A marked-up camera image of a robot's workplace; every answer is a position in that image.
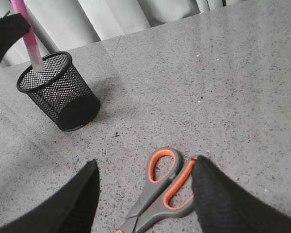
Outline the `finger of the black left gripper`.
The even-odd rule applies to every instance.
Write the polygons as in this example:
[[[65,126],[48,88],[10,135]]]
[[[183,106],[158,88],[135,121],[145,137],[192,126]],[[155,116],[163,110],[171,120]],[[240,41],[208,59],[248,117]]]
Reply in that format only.
[[[30,28],[20,13],[0,18],[0,63],[9,48],[28,33]]]

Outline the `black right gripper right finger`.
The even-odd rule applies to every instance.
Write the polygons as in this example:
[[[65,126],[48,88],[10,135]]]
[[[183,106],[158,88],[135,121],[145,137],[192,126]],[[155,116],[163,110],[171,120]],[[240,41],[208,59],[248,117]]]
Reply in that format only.
[[[194,209],[204,233],[291,233],[291,217],[251,195],[210,159],[194,159]]]

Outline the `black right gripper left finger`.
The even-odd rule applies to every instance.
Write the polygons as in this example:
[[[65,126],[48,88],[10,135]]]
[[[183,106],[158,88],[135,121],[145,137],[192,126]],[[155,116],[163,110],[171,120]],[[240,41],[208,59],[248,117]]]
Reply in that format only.
[[[49,199],[1,227],[0,233],[89,233],[99,195],[99,169],[92,160]]]

